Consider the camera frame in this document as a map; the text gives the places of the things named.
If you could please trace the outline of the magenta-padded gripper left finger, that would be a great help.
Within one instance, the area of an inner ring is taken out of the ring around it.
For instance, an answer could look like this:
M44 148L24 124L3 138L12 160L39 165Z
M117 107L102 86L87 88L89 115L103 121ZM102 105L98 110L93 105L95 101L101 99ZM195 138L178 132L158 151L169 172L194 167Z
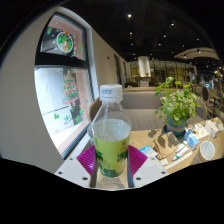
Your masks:
M55 174L84 188L94 188L97 179L95 147L81 152L77 157L67 159Z

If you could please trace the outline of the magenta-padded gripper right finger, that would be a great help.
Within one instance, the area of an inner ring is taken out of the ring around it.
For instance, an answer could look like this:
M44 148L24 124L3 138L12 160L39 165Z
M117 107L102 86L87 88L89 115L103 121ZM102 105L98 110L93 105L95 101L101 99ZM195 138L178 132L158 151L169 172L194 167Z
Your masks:
M129 188L140 188L168 175L155 157L148 157L133 146L128 148L127 179Z

